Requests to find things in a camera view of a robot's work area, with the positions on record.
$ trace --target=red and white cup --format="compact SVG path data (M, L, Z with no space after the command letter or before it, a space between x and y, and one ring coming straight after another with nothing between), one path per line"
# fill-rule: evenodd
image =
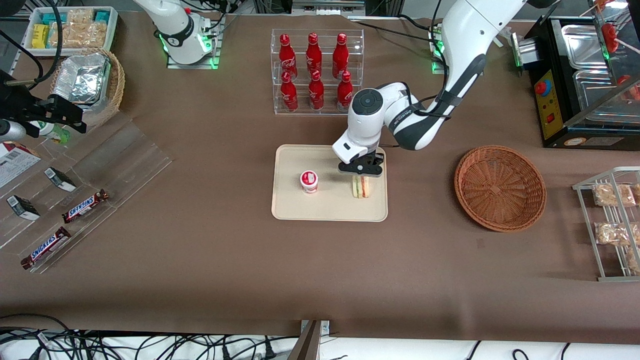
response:
M318 175L311 170L307 170L300 175L300 184L302 184L302 190L305 193L314 193L318 191Z

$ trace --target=clear acrylic bottle rack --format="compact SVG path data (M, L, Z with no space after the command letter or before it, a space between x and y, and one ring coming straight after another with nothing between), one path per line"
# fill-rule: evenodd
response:
M45 272L171 163L123 113L86 134L70 132L71 139L64 145L43 138L20 141L33 149L40 161L0 188L0 252L15 255L15 266L61 226L71 234L62 246L29 269L34 273ZM76 189L67 192L55 186L44 174L48 167L65 173ZM63 213L100 189L107 192L108 200L64 224ZM29 221L18 217L6 201L12 195L29 200L40 218Z
M309 106L309 82L311 77L307 70L308 36L318 35L318 45L322 50L322 82L324 84L324 107L313 110ZM332 76L333 50L339 33L347 35L349 49L348 70L351 73L351 84L355 94L362 88L364 76L364 30L316 30L316 29L273 29L271 32L271 78L273 79L273 110L279 115L345 115L337 108L337 89L339 79ZM298 109L293 112L285 107L280 93L282 84L282 67L280 66L280 35L287 34L291 47L296 53L298 77L293 81L298 93Z

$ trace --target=brown paper backdrop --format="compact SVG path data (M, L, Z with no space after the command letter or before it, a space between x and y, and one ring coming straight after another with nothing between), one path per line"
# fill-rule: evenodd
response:
M274 219L278 146L331 144L346 118L273 114L272 28L360 26L242 16L225 32L218 70L167 70L149 17L122 14L122 109L174 162L45 274L0 255L2 313L47 313L75 329L295 334L297 320L327 318L341 336L638 342L640 284L595 281L570 185L640 158L543 149L529 80L515 75L509 47L491 46L485 75L429 147L387 152L384 222ZM402 80L417 97L435 94L442 77L428 58L421 40L365 28L367 86ZM23 56L16 75L33 69ZM36 90L46 95L48 85ZM383 141L393 141L386 130ZM455 199L456 164L487 144L522 152L545 178L547 210L526 231L483 229Z

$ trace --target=coca-cola bottle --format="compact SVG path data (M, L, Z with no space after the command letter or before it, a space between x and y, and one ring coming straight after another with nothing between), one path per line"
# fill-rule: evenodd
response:
M296 52L291 47L291 41L287 34L280 35L280 64L282 71L291 75L291 80L298 77L298 68L296 67Z
M324 106L324 84L322 84L320 80L320 72L318 70L311 73L309 106L311 106L313 110L320 110Z
M322 75L322 51L318 46L318 35L316 33L309 34L309 46L307 46L307 69L309 74L313 74L318 70Z
M338 44L333 50L333 77L340 79L342 72L347 69L349 63L349 49L347 49L347 35L338 34Z
M349 111L352 97L353 85L351 84L351 73L349 70L345 70L342 72L342 81L338 84L338 110L343 113Z
M280 85L282 100L287 107L288 112L298 109L298 94L296 93L296 85L291 82L291 75L288 72L282 72L282 85Z

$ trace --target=wicker basket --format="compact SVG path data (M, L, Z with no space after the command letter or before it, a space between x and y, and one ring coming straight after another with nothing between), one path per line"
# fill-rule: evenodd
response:
M462 208L495 231L527 229L542 216L547 189L538 169L504 146L482 146L460 161L454 179Z
M83 113L82 120L87 126L100 126L105 121L109 120L113 115L118 112L120 102L122 101L122 95L124 93L124 69L118 61L116 56L104 49L98 47L92 47L91 49L84 49L80 55L90 55L94 53L100 53L104 56L108 56L111 60L111 72L109 73L109 83L107 88L107 104L100 111L86 110ZM60 74L60 66L53 74L53 82L51 83L51 92L58 80L58 74Z

